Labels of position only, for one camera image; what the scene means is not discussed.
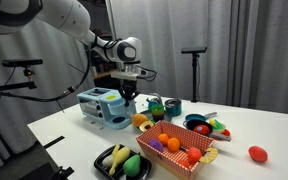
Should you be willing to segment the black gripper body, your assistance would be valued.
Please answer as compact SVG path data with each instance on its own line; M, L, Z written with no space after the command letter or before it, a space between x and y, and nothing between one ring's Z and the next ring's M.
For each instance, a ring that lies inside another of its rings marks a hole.
M124 69L122 72L126 73L137 73L139 74L139 63L124 63ZM127 99L131 99L134 95L138 95L139 92L137 91L137 80L122 80L122 91L121 95L127 97Z

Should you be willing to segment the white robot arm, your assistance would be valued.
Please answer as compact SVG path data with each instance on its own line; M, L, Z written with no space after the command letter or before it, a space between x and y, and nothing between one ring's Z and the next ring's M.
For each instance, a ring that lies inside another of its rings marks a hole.
M106 61L129 65L141 60L139 39L101 39L90 30L91 17L78 0L0 0L0 35L15 33L34 19L70 35Z

